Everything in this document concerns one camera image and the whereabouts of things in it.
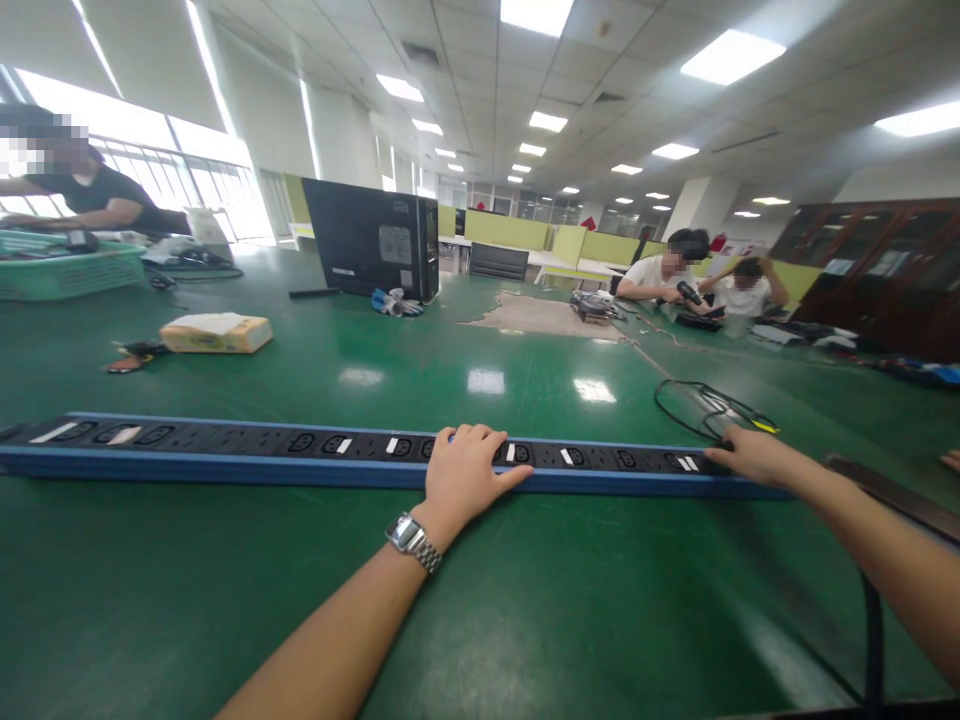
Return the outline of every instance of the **blue power strip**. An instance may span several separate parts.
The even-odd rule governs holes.
[[[77,480],[422,489],[434,436],[389,430],[69,413],[0,434],[0,471]],[[510,438],[519,492],[789,499],[686,447]]]

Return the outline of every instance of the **black t-shirt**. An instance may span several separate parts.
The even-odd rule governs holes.
[[[111,200],[119,198],[143,206],[140,216],[125,229],[148,235],[190,234],[190,227],[183,213],[158,208],[139,183],[106,165],[100,166],[89,186],[78,183],[70,174],[45,173],[23,177],[37,187],[63,195],[67,207],[77,214],[105,210]]]

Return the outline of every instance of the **white t-shirt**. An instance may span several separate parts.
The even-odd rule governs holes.
[[[695,287],[697,284],[689,268],[673,275],[669,280],[664,280],[663,255],[651,255],[637,260],[624,277],[635,285],[643,287],[676,287],[681,281],[686,282],[690,287]]]
[[[713,292],[716,293],[713,306],[726,306],[728,315],[758,317],[763,313],[763,304],[770,298],[772,290],[766,278],[760,278],[760,282],[749,290],[738,290],[733,277],[728,276],[713,286]]]

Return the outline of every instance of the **wooden cabinet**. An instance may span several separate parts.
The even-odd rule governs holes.
[[[960,362],[960,200],[801,207],[771,255],[824,269],[797,320]]]

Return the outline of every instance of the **gloves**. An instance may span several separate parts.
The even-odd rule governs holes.
[[[373,295],[370,297],[370,303],[373,305],[374,310],[382,312],[384,315],[392,315],[393,317],[423,314],[423,306],[421,306],[419,302],[416,300],[403,299],[402,288],[395,288],[389,293],[385,293],[379,289],[374,290]]]

